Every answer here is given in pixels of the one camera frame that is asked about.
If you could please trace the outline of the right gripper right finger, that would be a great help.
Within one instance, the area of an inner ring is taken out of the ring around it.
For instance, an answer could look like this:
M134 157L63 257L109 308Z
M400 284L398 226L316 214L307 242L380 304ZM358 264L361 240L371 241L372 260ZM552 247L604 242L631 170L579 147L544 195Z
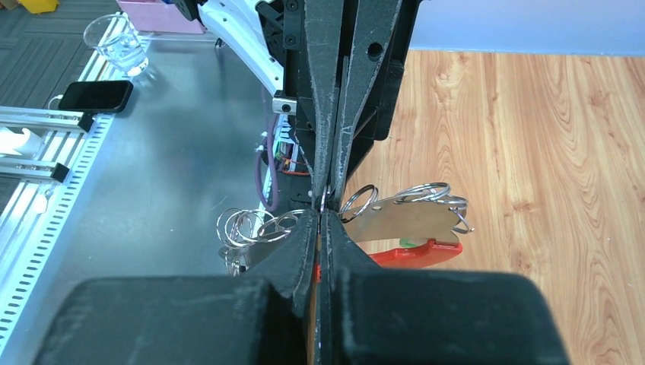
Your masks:
M321 363L569 363L528 278L381 268L329 212L321 234Z

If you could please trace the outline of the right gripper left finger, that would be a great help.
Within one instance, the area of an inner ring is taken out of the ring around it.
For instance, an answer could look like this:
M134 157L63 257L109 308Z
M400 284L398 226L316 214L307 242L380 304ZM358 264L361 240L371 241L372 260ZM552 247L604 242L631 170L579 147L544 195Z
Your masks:
M318 214L231 276L98 278L65 299L37 364L305 364Z

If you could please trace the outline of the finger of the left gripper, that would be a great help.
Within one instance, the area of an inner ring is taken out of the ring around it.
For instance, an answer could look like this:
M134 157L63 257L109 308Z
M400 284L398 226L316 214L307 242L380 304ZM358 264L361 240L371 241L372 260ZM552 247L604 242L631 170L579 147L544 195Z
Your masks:
M348 61L343 66L333 154L333 206L341 204L357 124L383 64L400 1L359 1Z
M316 146L312 175L315 201L326 194L335 133L336 74L342 28L343 1L306 1L304 19L307 61L315 111Z

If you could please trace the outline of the red handled metal key organizer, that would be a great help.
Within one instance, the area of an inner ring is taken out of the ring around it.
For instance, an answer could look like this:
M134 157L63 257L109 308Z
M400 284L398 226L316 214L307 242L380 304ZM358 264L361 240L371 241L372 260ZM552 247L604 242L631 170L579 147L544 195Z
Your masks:
M398 240L397 247L370 254L385 268L426 268L462 252L460 236L473 232L467 221L469 202L453 195L446 182L431 182L380 198L374 185L357 190L338 217L356 243ZM302 209L275 215L264 209L230 208L216 220L224 244L221 255L227 273L237 276L250 267L251 246L281 243L303 215Z

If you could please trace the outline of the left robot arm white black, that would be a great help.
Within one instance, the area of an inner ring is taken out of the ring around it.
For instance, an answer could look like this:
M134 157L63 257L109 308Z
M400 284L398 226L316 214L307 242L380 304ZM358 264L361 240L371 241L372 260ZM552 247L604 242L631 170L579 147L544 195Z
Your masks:
M313 205L338 208L364 152L360 130L391 123L417 1L178 1L314 134Z

